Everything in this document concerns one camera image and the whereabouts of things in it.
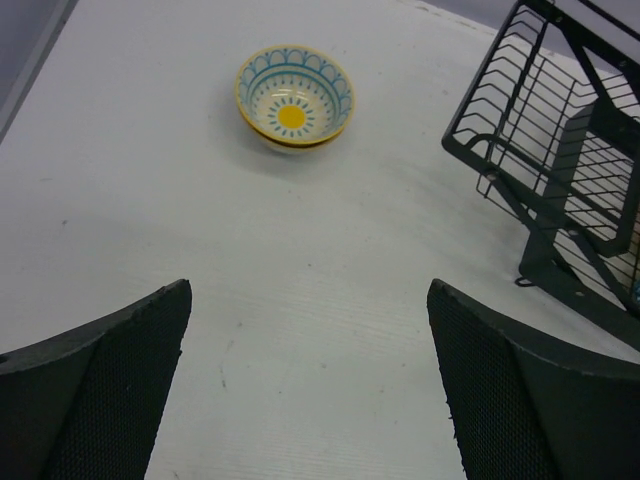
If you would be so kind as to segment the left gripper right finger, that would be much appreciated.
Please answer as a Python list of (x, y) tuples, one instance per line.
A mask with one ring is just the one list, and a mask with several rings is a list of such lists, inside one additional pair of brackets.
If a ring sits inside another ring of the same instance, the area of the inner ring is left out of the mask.
[(639, 367), (435, 279), (428, 320), (469, 479), (636, 479)]

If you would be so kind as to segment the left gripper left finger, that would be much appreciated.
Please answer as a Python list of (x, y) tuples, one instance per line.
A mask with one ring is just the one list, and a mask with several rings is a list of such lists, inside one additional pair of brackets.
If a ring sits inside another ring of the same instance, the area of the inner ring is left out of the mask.
[(2, 478), (144, 478), (191, 309), (181, 279), (2, 354)]

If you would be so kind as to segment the yellow sun pattern bowl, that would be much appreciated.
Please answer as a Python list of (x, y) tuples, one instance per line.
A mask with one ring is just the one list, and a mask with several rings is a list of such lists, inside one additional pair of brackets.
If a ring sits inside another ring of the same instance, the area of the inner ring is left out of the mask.
[(355, 89), (344, 69), (299, 45), (271, 46), (249, 57), (234, 80), (234, 96), (242, 118), (305, 112), (349, 124), (355, 111)]

